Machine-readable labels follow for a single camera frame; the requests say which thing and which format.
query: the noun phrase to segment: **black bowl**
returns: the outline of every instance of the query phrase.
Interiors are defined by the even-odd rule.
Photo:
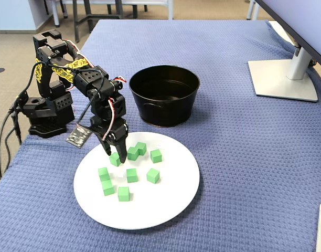
[[[189,119],[199,85],[194,73],[176,66],[149,67],[130,80],[141,118],[158,127],[173,127]]]

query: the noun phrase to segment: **blue cloth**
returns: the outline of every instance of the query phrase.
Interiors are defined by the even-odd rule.
[[[201,172],[197,195],[154,228],[103,226],[73,193],[74,173],[97,139],[79,150],[65,142],[67,133],[29,136],[0,181],[0,251],[314,251],[321,79],[309,69],[318,103],[257,97],[248,67],[248,60],[290,59],[293,51],[266,22],[99,21],[82,52],[111,77],[129,81],[168,64],[200,78],[192,116],[175,128],[144,123],[128,84],[122,90],[131,132],[165,134],[191,150]],[[78,117],[87,99],[77,90],[72,96]]]

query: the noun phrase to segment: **monitor stand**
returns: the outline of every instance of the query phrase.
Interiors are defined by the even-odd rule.
[[[257,96],[318,101],[313,82],[306,73],[311,55],[302,47],[292,60],[248,61]]]

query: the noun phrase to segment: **wall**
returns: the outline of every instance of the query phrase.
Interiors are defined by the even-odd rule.
[[[33,14],[36,29],[38,29],[51,16],[51,13],[52,13],[51,1],[46,0],[47,8],[50,13],[49,15],[46,14],[44,0],[28,0],[28,1],[30,4],[30,9]]]
[[[49,17],[43,0],[0,0],[0,30],[36,30]]]

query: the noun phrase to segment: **robotic arm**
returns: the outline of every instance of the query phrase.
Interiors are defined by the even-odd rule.
[[[93,132],[106,153],[111,155],[110,145],[115,146],[120,161],[124,163],[127,157],[125,139],[128,127],[121,118],[126,109],[124,97],[119,90],[125,80],[122,77],[109,80],[108,73],[99,66],[93,66],[76,45],[63,40],[57,30],[35,35],[34,44],[36,62],[45,62],[36,67],[41,97],[29,98],[24,92],[18,99],[20,110],[30,120],[29,133],[49,138],[66,132],[66,124],[74,120],[69,91],[75,87],[89,98],[94,116],[90,120],[90,126],[85,127],[79,124],[83,113],[67,141],[80,148]],[[66,54],[73,61],[66,60]],[[59,81],[50,82],[53,72],[59,76]]]

